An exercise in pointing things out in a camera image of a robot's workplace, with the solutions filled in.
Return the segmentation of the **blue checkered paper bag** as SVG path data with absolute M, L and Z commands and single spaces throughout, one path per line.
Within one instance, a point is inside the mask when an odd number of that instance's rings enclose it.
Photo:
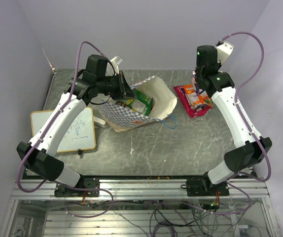
M 177 127 L 164 122 L 167 117 L 175 119 L 172 112 L 177 105 L 177 97 L 163 79 L 152 76 L 132 85 L 131 89 L 135 99 L 111 100 L 99 108 L 103 119 L 114 131 L 128 131 L 154 121 L 170 129 Z

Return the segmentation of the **red chips packet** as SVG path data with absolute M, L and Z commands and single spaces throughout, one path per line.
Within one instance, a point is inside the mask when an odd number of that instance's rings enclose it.
M 183 104 L 187 114 L 191 117 L 191 118 L 195 118 L 195 117 L 200 117 L 205 115 L 209 109 L 211 108 L 207 108 L 207 109 L 202 109 L 200 111 L 195 111 L 193 109 L 191 109 L 190 105 L 188 104 L 188 101 L 185 97 L 185 94 L 182 92 L 181 90 L 182 86 L 174 86 L 174 90 L 177 93 L 178 98 L 180 99 L 181 103 Z

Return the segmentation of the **orange snack packet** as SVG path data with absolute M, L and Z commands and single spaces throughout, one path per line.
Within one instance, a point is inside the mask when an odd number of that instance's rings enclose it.
M 201 89 L 196 91 L 193 85 L 183 85 L 181 90 L 185 94 L 191 109 L 200 111 L 202 109 L 212 108 L 212 100 L 205 91 Z

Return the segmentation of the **colourful candy packet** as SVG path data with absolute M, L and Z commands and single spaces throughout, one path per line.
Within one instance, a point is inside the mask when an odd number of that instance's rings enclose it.
M 201 72 L 192 72 L 192 84 L 197 94 L 202 94 L 208 86 Z

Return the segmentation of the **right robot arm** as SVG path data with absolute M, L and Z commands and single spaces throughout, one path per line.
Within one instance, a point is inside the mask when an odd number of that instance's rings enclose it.
M 195 81 L 207 93 L 224 117 L 233 137 L 235 149 L 225 153 L 224 160 L 214 169 L 186 183 L 189 196 L 211 196 L 225 188 L 225 182 L 243 169 L 259 164 L 272 147 L 248 118 L 233 80 L 220 67 L 233 51 L 225 42 L 218 46 L 197 47 Z

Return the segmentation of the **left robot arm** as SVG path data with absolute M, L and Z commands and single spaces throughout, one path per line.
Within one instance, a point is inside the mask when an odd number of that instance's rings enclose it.
M 45 181 L 54 181 L 65 186 L 73 196 L 79 196 L 86 191 L 84 176 L 67 167 L 55 155 L 73 121 L 98 95 L 103 94 L 113 100 L 134 98 L 134 92 L 118 68 L 121 61 L 120 56 L 109 60 L 101 55 L 90 55 L 85 69 L 75 70 L 74 78 L 64 87 L 58 105 L 38 134 L 29 142 L 18 144 L 17 153 L 21 162 L 16 183 L 21 191 L 36 191 L 22 186 L 20 180 L 23 168 L 34 172 Z

